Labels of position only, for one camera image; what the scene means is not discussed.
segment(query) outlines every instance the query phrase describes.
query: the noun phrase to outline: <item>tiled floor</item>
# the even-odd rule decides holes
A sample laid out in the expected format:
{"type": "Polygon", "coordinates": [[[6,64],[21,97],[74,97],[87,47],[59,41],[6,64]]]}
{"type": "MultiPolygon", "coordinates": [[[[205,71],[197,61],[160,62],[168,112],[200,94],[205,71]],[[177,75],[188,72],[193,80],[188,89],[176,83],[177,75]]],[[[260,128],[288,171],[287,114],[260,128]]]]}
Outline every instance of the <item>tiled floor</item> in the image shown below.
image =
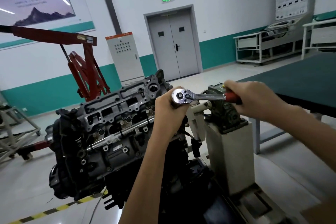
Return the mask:
{"type": "MultiPolygon", "coordinates": [[[[218,84],[226,79],[243,79],[298,60],[300,60],[300,57],[296,56],[260,67],[233,64],[175,80],[171,84],[173,86],[181,85],[193,92],[200,93],[208,85],[218,84]]],[[[34,119],[42,129],[42,136],[36,140],[43,139],[44,129],[52,124],[56,118],[57,115],[53,113],[34,119]]],[[[333,119],[327,121],[336,124],[333,119]]],[[[27,124],[17,128],[17,130],[25,129],[27,129],[27,124]]],[[[269,124],[261,126],[262,132],[267,129],[270,129],[269,124]]],[[[202,152],[207,152],[205,143],[201,147],[202,152]]],[[[48,186],[49,172],[56,163],[53,152],[47,148],[34,152],[33,156],[34,158],[28,162],[17,156],[15,159],[0,164],[0,197],[2,199],[0,201],[0,224],[25,218],[72,201],[72,198],[57,199],[53,196],[53,190],[48,186]]],[[[30,223],[88,224],[97,203],[98,199],[95,199],[80,205],[73,205],[69,209],[53,213],[30,223]]],[[[118,207],[106,211],[101,201],[95,211],[92,223],[114,224],[118,222],[120,214],[121,210],[118,207]]]]}

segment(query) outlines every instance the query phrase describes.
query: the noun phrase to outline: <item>gray door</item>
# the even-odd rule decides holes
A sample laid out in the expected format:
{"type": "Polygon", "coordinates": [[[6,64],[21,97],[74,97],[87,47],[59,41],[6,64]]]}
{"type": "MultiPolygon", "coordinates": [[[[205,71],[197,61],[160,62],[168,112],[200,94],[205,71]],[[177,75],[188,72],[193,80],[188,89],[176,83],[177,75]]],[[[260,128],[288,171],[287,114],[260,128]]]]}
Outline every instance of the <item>gray door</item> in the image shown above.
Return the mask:
{"type": "Polygon", "coordinates": [[[159,68],[163,70],[165,79],[180,78],[179,65],[174,48],[173,36],[167,16],[148,19],[150,35],[157,57],[159,68]]]}
{"type": "Polygon", "coordinates": [[[169,15],[169,22],[181,77],[198,73],[189,11],[169,15]]]}
{"type": "Polygon", "coordinates": [[[198,73],[189,11],[149,18],[148,25],[166,80],[198,73]]]}

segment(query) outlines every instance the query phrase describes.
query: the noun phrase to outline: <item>workbench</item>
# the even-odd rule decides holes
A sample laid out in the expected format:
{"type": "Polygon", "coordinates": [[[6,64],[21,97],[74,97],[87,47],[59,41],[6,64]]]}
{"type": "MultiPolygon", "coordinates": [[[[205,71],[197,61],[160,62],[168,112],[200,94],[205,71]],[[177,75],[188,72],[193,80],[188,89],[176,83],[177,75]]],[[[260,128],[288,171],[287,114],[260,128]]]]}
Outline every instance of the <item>workbench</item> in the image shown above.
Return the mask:
{"type": "MultiPolygon", "coordinates": [[[[336,54],[321,53],[283,67],[257,74],[239,82],[259,81],[269,86],[282,100],[314,113],[336,118],[336,54]]],[[[260,134],[260,121],[249,119],[253,130],[254,153],[260,144],[285,132],[279,128],[260,134]]]]}

